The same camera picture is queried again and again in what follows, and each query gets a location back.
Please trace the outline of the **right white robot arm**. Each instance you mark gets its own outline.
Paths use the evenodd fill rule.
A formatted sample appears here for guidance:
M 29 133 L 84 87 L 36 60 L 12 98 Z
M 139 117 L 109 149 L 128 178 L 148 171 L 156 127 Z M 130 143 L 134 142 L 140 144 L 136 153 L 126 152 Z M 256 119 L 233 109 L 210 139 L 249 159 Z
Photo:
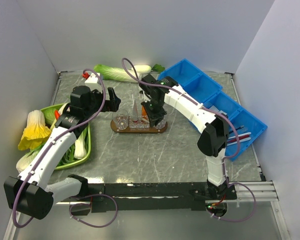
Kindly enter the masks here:
M 197 147 L 206 156 L 207 193 L 213 199 L 220 199 L 226 193 L 229 180 L 223 165 L 229 138 L 227 117 L 204 110 L 201 103 L 169 76 L 156 80 L 148 74 L 141 79 L 139 88 L 144 97 L 141 105 L 151 127 L 158 127 L 163 121 L 167 114 L 164 104 L 167 104 L 186 117 L 201 133 Z

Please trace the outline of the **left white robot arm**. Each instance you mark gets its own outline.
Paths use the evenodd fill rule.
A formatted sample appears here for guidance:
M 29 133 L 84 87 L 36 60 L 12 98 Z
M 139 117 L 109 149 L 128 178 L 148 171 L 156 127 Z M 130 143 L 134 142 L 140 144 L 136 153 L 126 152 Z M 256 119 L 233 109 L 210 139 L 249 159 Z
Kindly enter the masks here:
M 12 209 L 12 217 L 23 213 L 43 219 L 52 206 L 69 197 L 77 201 L 89 195 L 88 180 L 71 174 L 65 180 L 48 184 L 55 168 L 67 150 L 88 127 L 89 121 L 100 112 L 116 112 L 121 100 L 112 87 L 107 89 L 109 99 L 103 90 L 91 90 L 88 86 L 74 87 L 62 114 L 57 119 L 50 137 L 35 159 L 18 177 L 8 177 L 4 184 L 7 203 Z

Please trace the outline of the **clear acrylic toothbrush holder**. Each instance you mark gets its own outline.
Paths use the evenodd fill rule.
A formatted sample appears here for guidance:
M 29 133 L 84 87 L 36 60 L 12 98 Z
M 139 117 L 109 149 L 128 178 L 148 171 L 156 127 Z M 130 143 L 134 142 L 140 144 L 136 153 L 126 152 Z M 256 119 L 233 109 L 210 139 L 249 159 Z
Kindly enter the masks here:
M 138 117 L 138 123 L 133 123 L 132 116 L 129 117 L 129 128 L 131 131 L 146 132 L 150 130 L 150 124 L 142 124 Z

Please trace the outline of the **orange toothpaste tube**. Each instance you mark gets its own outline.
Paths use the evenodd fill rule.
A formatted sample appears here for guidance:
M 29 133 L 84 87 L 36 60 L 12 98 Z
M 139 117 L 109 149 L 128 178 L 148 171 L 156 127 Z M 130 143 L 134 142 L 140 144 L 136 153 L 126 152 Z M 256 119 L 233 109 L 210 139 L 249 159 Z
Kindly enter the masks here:
M 147 116 L 146 109 L 145 109 L 145 107 L 144 107 L 143 105 L 141 106 L 141 115 L 142 115 L 143 117 Z

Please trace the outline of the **clear plastic cup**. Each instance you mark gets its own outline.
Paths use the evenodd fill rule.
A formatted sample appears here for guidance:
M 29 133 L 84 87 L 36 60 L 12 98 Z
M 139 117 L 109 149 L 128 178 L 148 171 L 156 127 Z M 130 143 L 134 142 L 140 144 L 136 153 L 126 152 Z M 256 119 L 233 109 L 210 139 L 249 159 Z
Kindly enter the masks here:
M 112 113 L 112 120 L 119 130 L 125 130 L 129 126 L 129 113 L 125 109 L 118 109 Z
M 158 130 L 161 130 L 166 126 L 166 123 L 167 123 L 167 121 L 163 119 L 155 126 L 155 128 Z

